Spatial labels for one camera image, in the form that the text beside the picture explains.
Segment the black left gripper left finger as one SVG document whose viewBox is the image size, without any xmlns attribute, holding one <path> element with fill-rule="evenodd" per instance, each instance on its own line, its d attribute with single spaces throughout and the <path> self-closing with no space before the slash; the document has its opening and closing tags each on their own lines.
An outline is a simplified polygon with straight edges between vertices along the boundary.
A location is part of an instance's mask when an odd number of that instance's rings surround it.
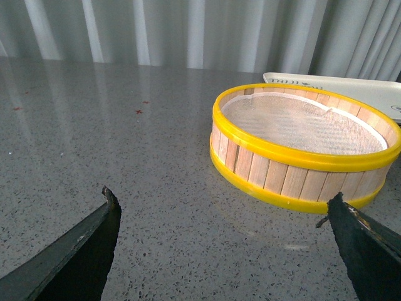
<svg viewBox="0 0 401 301">
<path fill-rule="evenodd" d="M 114 258 L 122 209 L 106 202 L 1 279 L 1 300 L 100 300 Z"/>
</svg>

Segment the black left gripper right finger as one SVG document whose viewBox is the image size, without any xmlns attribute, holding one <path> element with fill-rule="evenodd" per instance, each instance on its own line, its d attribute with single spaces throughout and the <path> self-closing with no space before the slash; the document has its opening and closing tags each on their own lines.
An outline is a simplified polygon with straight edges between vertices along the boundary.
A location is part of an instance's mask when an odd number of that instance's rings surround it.
<svg viewBox="0 0 401 301">
<path fill-rule="evenodd" d="M 400 235 L 343 200 L 328 201 L 329 221 L 359 300 L 400 300 Z"/>
</svg>

